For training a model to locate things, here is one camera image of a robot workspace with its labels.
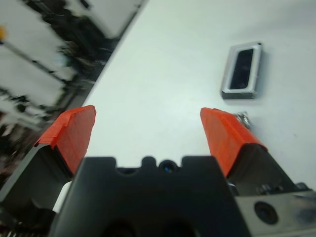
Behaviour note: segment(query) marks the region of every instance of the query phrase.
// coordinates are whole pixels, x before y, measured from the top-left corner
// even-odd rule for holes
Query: yellow object
[[[6,38],[5,27],[0,25],[0,40],[5,40],[5,38]]]

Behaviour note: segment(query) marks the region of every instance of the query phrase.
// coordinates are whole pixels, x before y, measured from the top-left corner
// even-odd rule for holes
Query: orange rubber pad
[[[244,144],[259,144],[268,150],[234,115],[218,109],[202,108],[200,116],[210,152],[217,158],[225,175],[233,167]]]
[[[57,147],[68,168],[74,174],[86,154],[96,111],[88,105],[63,112],[34,146]]]

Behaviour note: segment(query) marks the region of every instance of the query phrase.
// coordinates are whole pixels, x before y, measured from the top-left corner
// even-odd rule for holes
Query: white table surface
[[[86,156],[209,155],[202,107],[247,111],[294,182],[316,189],[316,1],[150,0],[87,98],[97,111]],[[220,95],[229,48],[264,46],[258,97]]]

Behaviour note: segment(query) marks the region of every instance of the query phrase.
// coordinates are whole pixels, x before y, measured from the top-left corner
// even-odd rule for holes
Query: small speaker
[[[223,99],[254,99],[262,44],[231,47],[222,84]]]

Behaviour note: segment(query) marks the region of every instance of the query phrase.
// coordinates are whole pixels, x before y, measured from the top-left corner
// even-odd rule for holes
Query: blurry background
[[[5,33],[0,39],[4,43],[0,45],[0,182],[61,112],[82,105],[142,4],[142,0],[40,2],[40,12],[32,0],[0,2]],[[90,36],[94,33],[97,39]],[[91,56],[87,49],[95,45]],[[98,57],[99,51],[108,56]]]

